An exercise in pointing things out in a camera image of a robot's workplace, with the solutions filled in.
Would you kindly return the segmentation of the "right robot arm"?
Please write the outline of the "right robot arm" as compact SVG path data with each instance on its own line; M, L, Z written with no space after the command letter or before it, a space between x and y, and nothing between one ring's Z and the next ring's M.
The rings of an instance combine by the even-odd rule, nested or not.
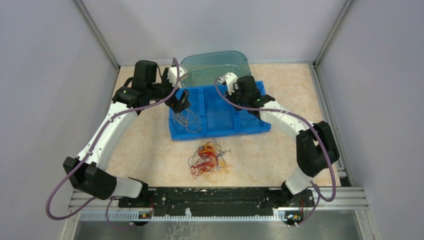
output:
M218 82L226 86L224 99L236 111L246 110L295 142L297 167L281 185L283 203L295 206L301 200L301 193L325 169L330 171L333 191L329 199L333 200L336 196L336 179L332 165L339 160L340 153L330 125L325 121L309 121L283 107L274 97L261 94L251 75L238 77L228 72Z

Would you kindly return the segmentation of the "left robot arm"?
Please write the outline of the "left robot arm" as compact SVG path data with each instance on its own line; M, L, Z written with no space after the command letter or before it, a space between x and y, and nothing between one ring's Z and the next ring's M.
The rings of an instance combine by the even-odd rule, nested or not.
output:
M72 187L100 200L111 197L130 198L138 207L149 203L148 185L137 179L113 176L107 173L112 154L129 126L148 108L165 103L174 113L190 107L189 92L177 97L180 81L187 70L174 59L171 67L161 73L157 82L159 65L149 60L139 60L133 76L128 78L112 97L106 117L95 135L76 157L67 157L63 168Z

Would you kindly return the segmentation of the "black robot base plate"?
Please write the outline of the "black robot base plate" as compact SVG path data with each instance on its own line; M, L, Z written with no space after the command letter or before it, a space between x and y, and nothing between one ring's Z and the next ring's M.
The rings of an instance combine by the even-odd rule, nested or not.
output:
M280 187L150 187L139 198L122 197L120 208L148 208L155 217L265 217L274 209L313 207L311 190L296 195Z

